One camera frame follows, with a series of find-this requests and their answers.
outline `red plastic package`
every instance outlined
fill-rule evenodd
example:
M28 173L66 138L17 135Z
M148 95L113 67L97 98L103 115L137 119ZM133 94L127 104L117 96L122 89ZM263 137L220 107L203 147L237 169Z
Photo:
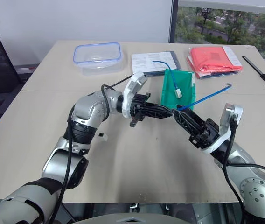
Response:
M197 78L242 70L242 66L230 47L195 47L187 58Z

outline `plastic container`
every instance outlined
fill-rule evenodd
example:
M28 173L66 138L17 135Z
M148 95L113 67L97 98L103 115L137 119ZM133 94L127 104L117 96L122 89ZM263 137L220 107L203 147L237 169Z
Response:
M165 70L164 85L162 87L161 104L169 109L176 109L177 105L189 105L195 101L195 74L191 71L172 70L182 97L177 98L170 70Z
M123 54L117 42L79 45L73 54L73 63L84 75L116 72L123 68Z

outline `blue cable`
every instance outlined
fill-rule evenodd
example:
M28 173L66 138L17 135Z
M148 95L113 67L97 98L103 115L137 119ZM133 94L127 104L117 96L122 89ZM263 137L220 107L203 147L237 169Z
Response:
M159 63L163 63L163 64L165 64L166 66L168 66L168 68L169 68L169 70L170 70L170 73L171 73L171 76L172 76L172 80L173 80L173 83L174 83L174 87L175 87L176 90L179 89L179 88L178 88L178 85L177 85L177 82L176 82L176 80L175 80L175 77L174 77L174 75L173 75L172 69L170 68L170 66L169 66L167 63L162 62L162 61L152 61L152 62L159 62Z
M223 89L221 89L221 90L219 90L219 91L217 91L217 92L215 92L215 93L212 93L212 94L210 94L210 95L208 95L208 96L206 96L206 97L204 97L204 98L202 98L202 99L200 99L200 100L197 100L196 102L194 102L194 103L192 103L192 104L189 104L189 105L187 105L187 106L184 106L184 107L178 108L178 110L179 110L179 111L183 111L183 110L185 110L185 109L187 109L187 108L189 108L189 107L191 107L191 106L193 106L193 105L196 105L196 104L198 104L198 103L200 103L200 102L202 102L202 101L204 101L204 100L206 100L206 99L208 99L208 98L210 98L210 97L213 97L213 96L215 96L215 95L217 95L217 94L219 94L219 93L221 93L221 92L226 91L227 89L231 88L231 86L232 86L230 83L227 83L227 85L228 85L228 86L226 86L225 88L223 88Z

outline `tabletop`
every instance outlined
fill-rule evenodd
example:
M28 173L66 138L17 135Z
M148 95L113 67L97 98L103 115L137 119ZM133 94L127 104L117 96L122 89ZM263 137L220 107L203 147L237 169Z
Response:
M90 41L58 41L27 81L0 120L0 198L37 180L57 140L66 128L72 105L82 96L131 75L130 56L172 50L183 70L193 44L121 42L125 68L116 73L84 76L74 66L77 45ZM219 124L225 103L238 104L244 113L235 141L265 166L265 83L242 59L247 56L265 73L265 62L253 46L232 45L242 73L198 80L196 99L223 88L229 90L195 106L202 119ZM117 86L123 91L127 82ZM160 103L163 77L151 77L140 91L149 102ZM190 203L232 202L235 196L213 157L189 141L189 134L173 118L145 118L135 128L121 114L110 115L99 127L108 136L92 141L87 171L81 184L65 192L74 203Z

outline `table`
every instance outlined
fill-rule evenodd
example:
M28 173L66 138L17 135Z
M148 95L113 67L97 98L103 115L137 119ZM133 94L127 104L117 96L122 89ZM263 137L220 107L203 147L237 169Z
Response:
M173 50L182 69L193 44L121 42L125 68L113 74L84 76L73 65L77 45L92 41L58 41L38 66L0 120L0 198L21 185L37 180L57 140L66 128L72 105L84 95L113 84L132 72L130 55ZM219 124L226 102L244 108L236 142L265 166L265 83L241 56L247 56L265 73L265 62L253 46L231 46L244 70L227 77L195 80L196 98L223 88L226 92L195 106L203 119ZM123 91L127 82L117 86ZM163 77L149 78L140 93L159 103ZM108 141L92 141L86 155L89 165L81 184L65 192L73 203L190 203L235 202L213 157L189 141L189 134L173 118L145 118L135 128L121 114L110 115L99 132Z

